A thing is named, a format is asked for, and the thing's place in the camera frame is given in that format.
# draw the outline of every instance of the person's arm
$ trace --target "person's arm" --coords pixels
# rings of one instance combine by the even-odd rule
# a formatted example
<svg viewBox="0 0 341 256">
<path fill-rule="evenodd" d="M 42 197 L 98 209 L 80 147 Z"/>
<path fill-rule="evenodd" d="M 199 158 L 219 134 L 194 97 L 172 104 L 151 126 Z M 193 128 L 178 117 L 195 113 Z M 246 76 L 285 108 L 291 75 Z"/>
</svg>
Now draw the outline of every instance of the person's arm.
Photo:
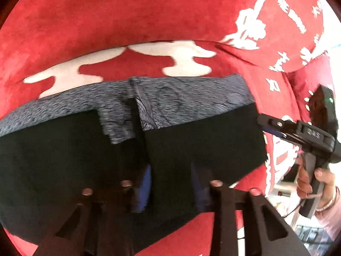
<svg viewBox="0 0 341 256">
<path fill-rule="evenodd" d="M 317 210 L 315 216 L 329 236 L 335 240 L 341 231 L 341 199 L 340 190 L 335 186 L 335 174 L 327 169 L 316 169 L 315 177 L 325 183 L 323 195 L 318 204 L 320 211 Z M 308 173 L 303 167 L 300 167 L 297 185 L 297 194 L 302 199 L 307 198 L 312 192 Z"/>
</svg>

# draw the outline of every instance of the pink sleeve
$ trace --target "pink sleeve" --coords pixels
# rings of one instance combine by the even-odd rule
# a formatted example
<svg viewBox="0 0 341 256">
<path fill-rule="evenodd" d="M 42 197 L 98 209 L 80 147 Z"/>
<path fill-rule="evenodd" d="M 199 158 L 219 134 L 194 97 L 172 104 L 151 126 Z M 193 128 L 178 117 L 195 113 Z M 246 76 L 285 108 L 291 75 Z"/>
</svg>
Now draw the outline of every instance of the pink sleeve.
<svg viewBox="0 0 341 256">
<path fill-rule="evenodd" d="M 315 216 L 328 235 L 335 240 L 341 231 L 341 199 L 338 187 L 334 205 L 323 212 L 316 212 Z"/>
</svg>

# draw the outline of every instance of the bracelet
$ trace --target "bracelet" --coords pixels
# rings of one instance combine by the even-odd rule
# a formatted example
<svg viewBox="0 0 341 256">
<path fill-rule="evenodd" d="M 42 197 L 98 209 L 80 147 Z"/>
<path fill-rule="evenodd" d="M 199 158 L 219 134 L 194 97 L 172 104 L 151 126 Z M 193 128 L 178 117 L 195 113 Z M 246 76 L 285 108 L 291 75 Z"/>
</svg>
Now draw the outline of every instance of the bracelet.
<svg viewBox="0 0 341 256">
<path fill-rule="evenodd" d="M 336 198 L 336 194 L 337 194 L 337 188 L 335 187 L 335 191 L 334 191 L 334 194 L 333 194 L 333 198 L 328 202 L 327 205 L 325 205 L 324 207 L 320 208 L 320 209 L 316 209 L 317 212 L 322 212 L 324 210 L 327 210 L 335 201 L 335 198 Z"/>
</svg>

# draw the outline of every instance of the gray fabric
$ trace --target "gray fabric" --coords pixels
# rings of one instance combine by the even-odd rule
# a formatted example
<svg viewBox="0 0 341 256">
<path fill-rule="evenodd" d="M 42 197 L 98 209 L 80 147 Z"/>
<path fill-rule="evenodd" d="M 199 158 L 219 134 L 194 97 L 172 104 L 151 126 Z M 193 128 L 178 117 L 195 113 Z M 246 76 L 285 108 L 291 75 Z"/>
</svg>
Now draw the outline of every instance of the gray fabric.
<svg viewBox="0 0 341 256">
<path fill-rule="evenodd" d="M 0 120 L 0 137 L 73 113 L 97 110 L 104 134 L 113 144 L 133 138 L 128 81 L 88 84 L 29 102 Z"/>
<path fill-rule="evenodd" d="M 241 75 L 131 79 L 143 130 L 226 113 L 254 103 Z"/>
</svg>

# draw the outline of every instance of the human hand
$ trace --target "human hand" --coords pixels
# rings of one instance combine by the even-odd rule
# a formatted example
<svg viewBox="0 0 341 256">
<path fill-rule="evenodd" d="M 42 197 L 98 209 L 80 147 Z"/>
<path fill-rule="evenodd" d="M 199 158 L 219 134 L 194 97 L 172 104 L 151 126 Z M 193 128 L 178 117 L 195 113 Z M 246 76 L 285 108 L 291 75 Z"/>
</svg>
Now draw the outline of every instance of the human hand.
<svg viewBox="0 0 341 256">
<path fill-rule="evenodd" d="M 324 182 L 323 195 L 319 201 L 317 208 L 322 208 L 333 199 L 335 192 L 335 174 L 328 169 L 317 168 L 314 171 L 315 177 L 318 181 Z M 297 195 L 302 198 L 308 198 L 308 194 L 312 193 L 313 189 L 309 184 L 309 175 L 304 169 L 300 167 L 297 179 Z"/>
</svg>

